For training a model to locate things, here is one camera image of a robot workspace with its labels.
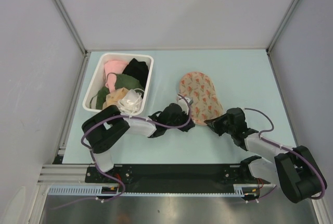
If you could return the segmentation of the floral mesh laundry bag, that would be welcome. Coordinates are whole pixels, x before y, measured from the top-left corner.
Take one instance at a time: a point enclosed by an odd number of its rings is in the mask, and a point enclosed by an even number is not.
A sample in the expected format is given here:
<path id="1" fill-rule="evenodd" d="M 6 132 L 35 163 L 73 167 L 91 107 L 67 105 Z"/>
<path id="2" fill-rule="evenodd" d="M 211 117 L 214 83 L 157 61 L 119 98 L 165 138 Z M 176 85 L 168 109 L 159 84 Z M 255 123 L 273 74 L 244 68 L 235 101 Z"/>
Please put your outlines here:
<path id="1" fill-rule="evenodd" d="M 211 78 L 199 71 L 185 74 L 180 80 L 180 93 L 193 100 L 191 118 L 197 125 L 206 125 L 206 120 L 224 114 Z"/>

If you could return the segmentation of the white plastic bin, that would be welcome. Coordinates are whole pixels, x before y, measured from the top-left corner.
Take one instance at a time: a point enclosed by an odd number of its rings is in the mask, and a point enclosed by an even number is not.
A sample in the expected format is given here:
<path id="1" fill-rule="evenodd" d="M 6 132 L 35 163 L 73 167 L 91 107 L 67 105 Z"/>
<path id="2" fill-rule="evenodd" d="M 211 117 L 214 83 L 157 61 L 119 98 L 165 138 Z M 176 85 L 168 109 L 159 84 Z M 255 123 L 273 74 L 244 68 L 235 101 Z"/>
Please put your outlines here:
<path id="1" fill-rule="evenodd" d="M 86 89 L 86 93 L 82 102 L 82 106 L 86 111 L 89 111 L 93 115 L 99 113 L 100 110 L 96 109 L 96 100 L 97 100 L 97 93 L 98 91 L 105 85 L 104 81 L 104 65 L 107 61 L 110 60 L 122 60 L 127 61 L 128 63 L 135 58 L 137 61 L 144 61 L 148 66 L 148 78 L 146 82 L 146 87 L 143 95 L 143 101 L 141 103 L 141 107 L 134 115 L 140 115 L 145 108 L 145 104 L 148 97 L 148 92 L 150 89 L 151 84 L 151 76 L 153 70 L 154 59 L 149 55 L 142 55 L 142 54 L 129 54 L 129 53 L 100 53 L 98 55 L 98 62 L 94 66 L 94 73 L 90 78 L 89 86 Z"/>

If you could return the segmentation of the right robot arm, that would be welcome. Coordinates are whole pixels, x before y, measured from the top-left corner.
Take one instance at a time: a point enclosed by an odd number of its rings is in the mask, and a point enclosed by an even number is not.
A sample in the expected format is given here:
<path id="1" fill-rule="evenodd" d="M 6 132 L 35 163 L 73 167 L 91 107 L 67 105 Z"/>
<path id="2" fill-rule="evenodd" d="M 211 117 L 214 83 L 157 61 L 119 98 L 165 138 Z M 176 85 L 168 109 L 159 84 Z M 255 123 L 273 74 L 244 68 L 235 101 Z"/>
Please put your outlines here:
<path id="1" fill-rule="evenodd" d="M 244 110 L 231 108 L 225 114 L 205 120 L 216 134 L 228 134 L 234 144 L 255 154 L 244 160 L 240 177 L 246 183 L 263 179 L 281 188 L 293 203 L 310 198 L 320 200 L 325 195 L 327 182 L 312 153 L 305 146 L 290 147 L 263 136 L 247 126 Z"/>

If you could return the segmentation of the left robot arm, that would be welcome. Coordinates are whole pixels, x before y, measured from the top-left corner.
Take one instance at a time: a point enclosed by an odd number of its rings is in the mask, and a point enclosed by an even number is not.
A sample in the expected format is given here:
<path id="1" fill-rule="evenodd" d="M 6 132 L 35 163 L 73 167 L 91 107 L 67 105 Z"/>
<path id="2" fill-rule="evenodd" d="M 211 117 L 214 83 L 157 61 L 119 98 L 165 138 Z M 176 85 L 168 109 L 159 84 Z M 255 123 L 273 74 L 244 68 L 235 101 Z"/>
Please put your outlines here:
<path id="1" fill-rule="evenodd" d="M 188 132 L 194 126 L 189 110 L 184 111 L 176 103 L 171 103 L 163 111 L 157 111 L 148 117 L 123 115 L 112 105 L 82 124 L 84 134 L 81 144 L 89 149 L 92 160 L 98 167 L 98 178 L 109 182 L 115 176 L 110 149 L 123 135 L 157 138 L 168 129 Z"/>

